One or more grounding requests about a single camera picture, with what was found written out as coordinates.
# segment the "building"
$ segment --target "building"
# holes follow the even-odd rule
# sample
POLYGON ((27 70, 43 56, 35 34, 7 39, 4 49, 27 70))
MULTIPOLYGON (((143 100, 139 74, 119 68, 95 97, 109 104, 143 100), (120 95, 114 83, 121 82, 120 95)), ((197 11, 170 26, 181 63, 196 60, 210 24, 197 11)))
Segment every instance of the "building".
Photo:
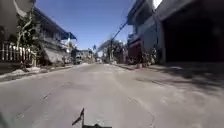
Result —
POLYGON ((67 32, 58 26, 38 8, 34 9, 34 15, 38 22, 39 40, 47 63, 61 63, 64 61, 63 59, 66 63, 70 63, 70 53, 66 52, 67 46, 62 44, 61 41, 69 38, 76 39, 76 37, 71 32, 67 32))
POLYGON ((163 62, 224 61, 224 1, 136 0, 128 14, 141 50, 161 50, 163 62))
POLYGON ((132 64, 142 62, 142 45, 143 43, 140 38, 133 39, 127 43, 127 59, 129 60, 126 62, 130 63, 129 61, 131 61, 132 64))
POLYGON ((79 50, 76 53, 76 57, 81 60, 93 59, 93 52, 91 50, 79 50))
POLYGON ((16 36, 18 18, 17 14, 24 17, 31 10, 34 3, 31 0, 0 0, 0 26, 4 28, 5 40, 10 35, 16 36))

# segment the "window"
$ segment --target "window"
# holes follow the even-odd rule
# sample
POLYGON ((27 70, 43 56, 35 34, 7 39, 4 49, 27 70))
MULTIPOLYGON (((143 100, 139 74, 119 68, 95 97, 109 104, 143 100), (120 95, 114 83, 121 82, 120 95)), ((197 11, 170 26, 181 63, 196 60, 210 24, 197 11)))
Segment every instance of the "window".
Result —
POLYGON ((148 6, 144 6, 141 12, 136 18, 137 25, 140 26, 145 23, 145 21, 151 16, 151 12, 148 6))

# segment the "railing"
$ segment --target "railing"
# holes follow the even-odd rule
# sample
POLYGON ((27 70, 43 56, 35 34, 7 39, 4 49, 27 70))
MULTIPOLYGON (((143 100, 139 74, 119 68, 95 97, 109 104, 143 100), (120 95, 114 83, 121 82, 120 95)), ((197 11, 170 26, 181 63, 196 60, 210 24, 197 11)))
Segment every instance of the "railing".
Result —
POLYGON ((44 41, 44 45, 48 48, 55 49, 55 50, 66 50, 66 48, 63 47, 63 44, 61 44, 59 41, 54 40, 50 37, 44 37, 43 35, 40 36, 40 40, 44 41))
POLYGON ((32 60, 30 49, 17 48, 8 43, 0 44, 0 62, 20 62, 25 60, 32 60))

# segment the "street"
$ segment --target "street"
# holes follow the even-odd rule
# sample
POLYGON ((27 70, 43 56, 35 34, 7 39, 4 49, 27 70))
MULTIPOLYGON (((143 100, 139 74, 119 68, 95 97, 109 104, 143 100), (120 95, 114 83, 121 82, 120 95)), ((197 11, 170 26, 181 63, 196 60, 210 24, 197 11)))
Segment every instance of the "street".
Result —
POLYGON ((83 108, 86 125, 222 128, 223 90, 202 90, 193 84, 165 73, 130 71, 107 64, 3 82, 0 128, 80 127, 72 126, 72 122, 83 108))

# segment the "blue sky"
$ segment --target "blue sky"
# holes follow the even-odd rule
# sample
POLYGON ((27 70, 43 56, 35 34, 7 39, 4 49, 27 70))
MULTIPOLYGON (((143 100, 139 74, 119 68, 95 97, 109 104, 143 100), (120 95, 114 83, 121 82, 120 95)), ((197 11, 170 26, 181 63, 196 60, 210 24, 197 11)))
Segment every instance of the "blue sky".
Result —
MULTIPOLYGON (((125 21, 134 0, 37 0, 36 7, 78 38, 78 48, 97 46, 115 33, 125 21)), ((116 39, 125 41, 131 26, 116 39)))

